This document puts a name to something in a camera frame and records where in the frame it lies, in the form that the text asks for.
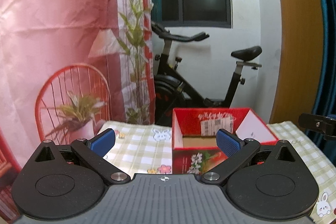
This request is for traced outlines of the red strawberry cardboard box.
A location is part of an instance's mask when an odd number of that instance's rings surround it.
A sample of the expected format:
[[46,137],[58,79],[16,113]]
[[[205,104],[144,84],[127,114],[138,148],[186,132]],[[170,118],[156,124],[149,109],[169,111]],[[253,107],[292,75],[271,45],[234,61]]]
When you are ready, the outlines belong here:
[[278,138],[251,108],[175,108],[172,127],[172,173],[203,174],[227,159],[216,134],[225,129],[240,139],[274,145]]

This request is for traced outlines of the green checked bunny tablecloth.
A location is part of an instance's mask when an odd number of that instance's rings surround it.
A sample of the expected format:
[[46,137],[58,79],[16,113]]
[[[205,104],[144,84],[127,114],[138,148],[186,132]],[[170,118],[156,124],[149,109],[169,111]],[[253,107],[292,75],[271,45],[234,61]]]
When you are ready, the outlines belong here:
[[[315,223],[335,223],[335,166],[292,122],[268,124],[279,139],[291,142],[319,187],[319,198],[311,217]],[[104,159],[131,177],[135,173],[156,173],[161,165],[172,165],[170,127],[105,122],[100,132],[111,128],[116,143]]]

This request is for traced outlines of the black exercise bike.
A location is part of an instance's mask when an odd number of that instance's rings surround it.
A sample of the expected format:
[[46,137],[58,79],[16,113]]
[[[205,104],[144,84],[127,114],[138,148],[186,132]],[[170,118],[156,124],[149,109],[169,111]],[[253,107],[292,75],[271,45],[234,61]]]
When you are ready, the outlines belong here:
[[260,46],[227,52],[213,60],[206,31],[176,34],[155,21],[151,30],[163,41],[161,53],[154,57],[156,125],[170,127],[176,107],[231,107],[238,87],[245,83],[243,71],[262,67],[257,61],[263,51]]

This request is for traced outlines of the pink printed backdrop cloth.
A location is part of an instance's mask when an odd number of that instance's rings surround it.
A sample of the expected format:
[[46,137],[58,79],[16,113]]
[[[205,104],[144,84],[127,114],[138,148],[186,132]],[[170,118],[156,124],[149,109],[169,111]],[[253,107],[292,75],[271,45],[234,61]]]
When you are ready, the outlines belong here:
[[39,144],[35,102],[45,81],[74,63],[106,77],[110,113],[154,121],[150,0],[1,0],[1,218],[13,180]]

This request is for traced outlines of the wooden door panel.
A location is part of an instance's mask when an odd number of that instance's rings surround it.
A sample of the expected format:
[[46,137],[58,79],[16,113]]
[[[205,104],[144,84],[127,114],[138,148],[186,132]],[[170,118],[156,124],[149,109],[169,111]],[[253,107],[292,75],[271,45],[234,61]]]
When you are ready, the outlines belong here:
[[280,0],[282,44],[271,123],[297,123],[311,112],[318,91],[323,55],[321,0]]

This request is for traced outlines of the teal curtain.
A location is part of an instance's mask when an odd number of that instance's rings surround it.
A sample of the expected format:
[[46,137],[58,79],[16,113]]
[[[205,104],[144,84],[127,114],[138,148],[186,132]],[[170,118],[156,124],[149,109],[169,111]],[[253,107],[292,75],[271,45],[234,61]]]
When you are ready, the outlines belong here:
[[322,66],[312,113],[335,114],[335,0],[321,0],[323,22]]

